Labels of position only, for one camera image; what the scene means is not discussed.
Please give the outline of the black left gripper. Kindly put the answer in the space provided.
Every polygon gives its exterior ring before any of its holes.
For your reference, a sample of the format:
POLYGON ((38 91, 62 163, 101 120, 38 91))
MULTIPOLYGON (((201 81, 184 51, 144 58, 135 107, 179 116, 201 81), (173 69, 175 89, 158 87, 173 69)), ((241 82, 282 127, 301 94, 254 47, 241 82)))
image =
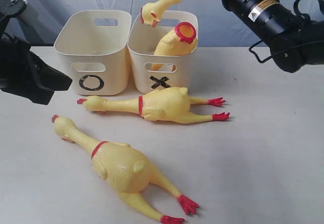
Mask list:
POLYGON ((1 90, 24 97, 36 104, 48 105, 54 91, 67 91, 72 79, 47 65, 30 44, 20 38, 1 39, 1 90), (31 69, 43 86, 38 87, 31 69))

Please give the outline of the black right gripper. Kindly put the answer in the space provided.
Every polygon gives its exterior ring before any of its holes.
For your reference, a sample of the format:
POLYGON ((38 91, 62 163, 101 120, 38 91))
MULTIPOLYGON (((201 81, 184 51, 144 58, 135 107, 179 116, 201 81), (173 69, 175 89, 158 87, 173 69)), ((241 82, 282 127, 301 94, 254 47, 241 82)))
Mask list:
POLYGON ((280 0, 221 0, 223 7, 234 13, 263 41, 288 37, 308 41, 310 22, 293 14, 280 0))

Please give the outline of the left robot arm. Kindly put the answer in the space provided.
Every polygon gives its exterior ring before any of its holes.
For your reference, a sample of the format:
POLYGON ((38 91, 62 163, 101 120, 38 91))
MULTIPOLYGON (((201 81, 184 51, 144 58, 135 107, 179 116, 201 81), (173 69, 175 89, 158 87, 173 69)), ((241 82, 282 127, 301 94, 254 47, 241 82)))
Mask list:
POLYGON ((1 38, 1 91, 47 105, 56 91, 69 89, 72 79, 32 52, 29 42, 4 32, 17 16, 1 11, 1 35, 7 37, 1 38))

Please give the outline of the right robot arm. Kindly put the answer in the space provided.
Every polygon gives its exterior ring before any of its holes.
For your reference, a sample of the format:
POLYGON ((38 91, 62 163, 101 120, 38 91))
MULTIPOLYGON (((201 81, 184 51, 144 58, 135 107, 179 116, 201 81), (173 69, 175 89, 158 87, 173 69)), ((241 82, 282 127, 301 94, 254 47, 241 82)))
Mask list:
POLYGON ((323 64, 323 22, 314 21, 299 10, 295 0, 293 10, 285 8, 280 0, 221 0, 223 7, 234 13, 270 50, 270 56, 283 71, 294 73, 305 65, 323 64))

